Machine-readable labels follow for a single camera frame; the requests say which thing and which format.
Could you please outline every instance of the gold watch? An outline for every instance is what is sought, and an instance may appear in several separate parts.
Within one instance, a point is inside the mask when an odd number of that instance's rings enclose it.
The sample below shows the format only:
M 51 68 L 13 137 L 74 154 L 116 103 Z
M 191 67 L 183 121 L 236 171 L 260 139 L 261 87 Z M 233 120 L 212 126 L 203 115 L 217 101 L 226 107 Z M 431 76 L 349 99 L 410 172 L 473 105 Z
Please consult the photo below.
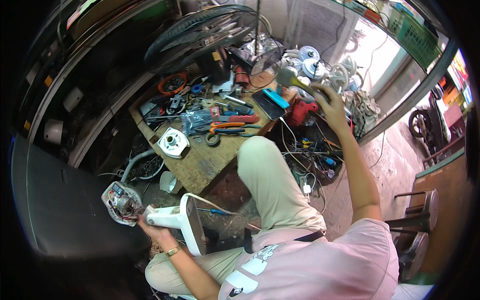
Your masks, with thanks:
M 178 251 L 180 251 L 180 250 L 181 250 L 181 247 L 180 247 L 180 246 L 177 246 L 177 247 L 173 248 L 172 250 L 168 251 L 167 253 L 165 253 L 165 255 L 166 255 L 167 257 L 171 257 L 171 256 L 173 256 L 174 254 L 176 254 L 176 253 L 177 253 Z

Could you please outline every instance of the green crate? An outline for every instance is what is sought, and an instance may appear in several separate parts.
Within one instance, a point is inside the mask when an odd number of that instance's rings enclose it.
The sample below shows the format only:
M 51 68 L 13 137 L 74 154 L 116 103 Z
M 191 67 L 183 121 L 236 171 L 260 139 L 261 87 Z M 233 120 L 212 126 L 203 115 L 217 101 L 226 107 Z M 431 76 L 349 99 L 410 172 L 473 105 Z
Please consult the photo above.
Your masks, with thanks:
M 437 38 L 406 12 L 393 8 L 388 29 L 396 36 L 398 43 L 424 69 L 427 69 L 442 53 L 437 46 Z

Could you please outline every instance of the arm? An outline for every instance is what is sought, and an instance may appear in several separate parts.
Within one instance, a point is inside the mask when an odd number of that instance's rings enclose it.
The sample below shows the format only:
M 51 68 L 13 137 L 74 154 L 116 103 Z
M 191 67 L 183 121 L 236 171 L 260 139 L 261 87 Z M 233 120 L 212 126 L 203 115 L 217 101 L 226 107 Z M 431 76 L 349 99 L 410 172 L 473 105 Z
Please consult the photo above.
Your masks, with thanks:
M 380 195 L 372 173 L 360 152 L 360 147 L 345 121 L 342 97 L 330 87 L 320 84 L 312 84 L 312 87 L 321 90 L 330 98 L 330 104 L 328 104 L 320 94 L 314 95 L 325 113 L 328 125 L 337 134 L 342 145 L 353 208 L 352 223 L 363 218 L 381 221 Z
M 168 228 L 148 226 L 143 216 L 140 216 L 138 225 L 152 239 L 158 242 L 163 251 L 168 252 L 178 246 L 177 241 Z M 184 250 L 178 251 L 169 257 L 170 262 L 179 273 L 181 279 L 198 300 L 217 300 L 220 285 Z

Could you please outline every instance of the blue tape roll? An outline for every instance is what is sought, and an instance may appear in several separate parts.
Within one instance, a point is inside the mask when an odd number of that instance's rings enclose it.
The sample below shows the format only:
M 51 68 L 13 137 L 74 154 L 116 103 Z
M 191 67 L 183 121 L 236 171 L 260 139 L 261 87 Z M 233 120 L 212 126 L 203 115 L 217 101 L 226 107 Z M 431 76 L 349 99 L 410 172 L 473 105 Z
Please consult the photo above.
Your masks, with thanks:
M 196 84 L 194 86 L 192 86 L 192 88 L 190 89 L 192 91 L 192 93 L 199 93 L 202 91 L 204 87 L 201 85 L 201 84 Z

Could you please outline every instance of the paintbrush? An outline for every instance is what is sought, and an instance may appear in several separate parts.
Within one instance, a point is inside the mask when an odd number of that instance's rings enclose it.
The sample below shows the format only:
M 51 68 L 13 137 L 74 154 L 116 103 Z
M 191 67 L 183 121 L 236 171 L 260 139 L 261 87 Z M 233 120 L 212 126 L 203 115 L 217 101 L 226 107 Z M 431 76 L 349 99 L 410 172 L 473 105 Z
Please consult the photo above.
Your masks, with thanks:
M 325 100 L 330 103 L 330 99 L 319 90 L 314 90 L 308 85 L 301 82 L 294 72 L 290 71 L 287 68 L 281 68 L 276 75 L 276 82 L 283 85 L 284 87 L 296 86 L 307 92 L 308 94 L 314 96 L 314 93 L 319 93 Z

